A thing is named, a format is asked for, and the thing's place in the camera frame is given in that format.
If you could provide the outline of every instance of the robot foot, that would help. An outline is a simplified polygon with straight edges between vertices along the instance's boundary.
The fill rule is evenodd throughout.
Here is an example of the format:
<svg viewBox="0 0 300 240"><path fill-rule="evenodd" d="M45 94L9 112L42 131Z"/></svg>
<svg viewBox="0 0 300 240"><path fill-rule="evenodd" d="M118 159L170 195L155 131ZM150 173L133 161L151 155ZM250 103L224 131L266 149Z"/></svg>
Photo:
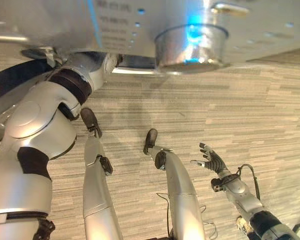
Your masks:
<svg viewBox="0 0 300 240"><path fill-rule="evenodd" d="M156 144L158 136L158 131L154 128L151 128L145 138L145 144L143 148L143 153L145 155L148 155L148 148L152 148Z"/></svg>
<svg viewBox="0 0 300 240"><path fill-rule="evenodd" d="M84 107L81 109L80 112L81 118L86 126L86 128L88 129L89 132L93 132L94 134L98 136L99 138L102 137L102 131L98 125L98 120L96 118L96 115L94 114L94 112L88 108L88 107Z"/></svg>

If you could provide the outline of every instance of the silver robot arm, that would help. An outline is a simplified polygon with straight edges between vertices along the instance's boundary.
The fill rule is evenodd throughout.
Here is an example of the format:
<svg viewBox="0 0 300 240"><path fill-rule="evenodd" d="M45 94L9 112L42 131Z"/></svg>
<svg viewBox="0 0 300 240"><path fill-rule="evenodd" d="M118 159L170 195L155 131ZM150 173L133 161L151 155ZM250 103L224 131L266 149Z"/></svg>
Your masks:
<svg viewBox="0 0 300 240"><path fill-rule="evenodd" d="M232 174L221 157L211 147L200 143L203 157L208 161L193 160L192 163L215 171L219 178L211 180L215 192L225 191L239 214L249 223L262 240L300 240L286 225L282 224L262 202L255 197L238 174Z"/></svg>
<svg viewBox="0 0 300 240"><path fill-rule="evenodd" d="M55 226L46 220L52 199L47 163L73 147L69 119L79 116L117 59L74 54L18 104L0 146L0 240L49 239Z"/></svg>

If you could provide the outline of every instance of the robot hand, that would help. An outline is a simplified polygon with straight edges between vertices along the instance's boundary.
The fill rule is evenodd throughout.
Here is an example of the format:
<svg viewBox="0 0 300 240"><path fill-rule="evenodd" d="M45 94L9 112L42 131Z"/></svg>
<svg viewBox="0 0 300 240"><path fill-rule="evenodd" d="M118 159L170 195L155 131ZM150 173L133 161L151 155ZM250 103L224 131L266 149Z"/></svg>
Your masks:
<svg viewBox="0 0 300 240"><path fill-rule="evenodd" d="M200 152L203 153L202 156L208 161L192 160L191 163L215 171L215 173L217 174L222 170L227 169L227 166L222 160L222 158L210 146L201 142L199 144L199 147L200 147Z"/></svg>

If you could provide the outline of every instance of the cable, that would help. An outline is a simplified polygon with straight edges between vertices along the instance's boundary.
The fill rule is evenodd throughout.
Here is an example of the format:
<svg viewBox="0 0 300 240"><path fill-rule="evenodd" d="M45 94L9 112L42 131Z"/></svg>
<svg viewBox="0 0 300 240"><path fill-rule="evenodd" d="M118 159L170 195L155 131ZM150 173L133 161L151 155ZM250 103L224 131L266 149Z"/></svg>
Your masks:
<svg viewBox="0 0 300 240"><path fill-rule="evenodd" d="M254 187L255 187L255 195L256 195L256 198L260 200L259 184L258 184L258 181L257 181L257 177L255 175L254 168L250 164L245 163L241 167L238 167L238 171L236 172L236 174L240 177L241 176L241 171L244 167L250 168L250 170L252 172Z"/></svg>
<svg viewBox="0 0 300 240"><path fill-rule="evenodd" d="M200 209L204 208L203 210L201 210L201 214L207 209L206 205L202 205L199 207ZM203 226L206 225L213 225L214 227L214 232L209 236L210 240L215 240L218 237L218 230L217 230L217 225L213 222L213 221L202 221Z"/></svg>
<svg viewBox="0 0 300 240"><path fill-rule="evenodd" d="M167 208L166 208L166 228L167 228L167 231L168 231L168 236L170 235L170 230L169 230L169 201L167 198L163 197L163 196L160 196L160 194L163 194L163 195L168 195L167 193L162 193L162 192L156 192L155 194L157 194L160 198L166 200L166 203L167 203Z"/></svg>

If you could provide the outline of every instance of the metal cylinder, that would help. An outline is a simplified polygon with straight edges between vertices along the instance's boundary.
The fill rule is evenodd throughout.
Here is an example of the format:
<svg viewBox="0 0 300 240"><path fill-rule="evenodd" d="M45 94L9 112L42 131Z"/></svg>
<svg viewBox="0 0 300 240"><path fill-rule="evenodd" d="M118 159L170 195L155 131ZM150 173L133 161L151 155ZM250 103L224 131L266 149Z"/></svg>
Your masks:
<svg viewBox="0 0 300 240"><path fill-rule="evenodd" d="M228 33L212 24L190 24L169 29L155 39L156 67L168 74L202 73L223 65Z"/></svg>

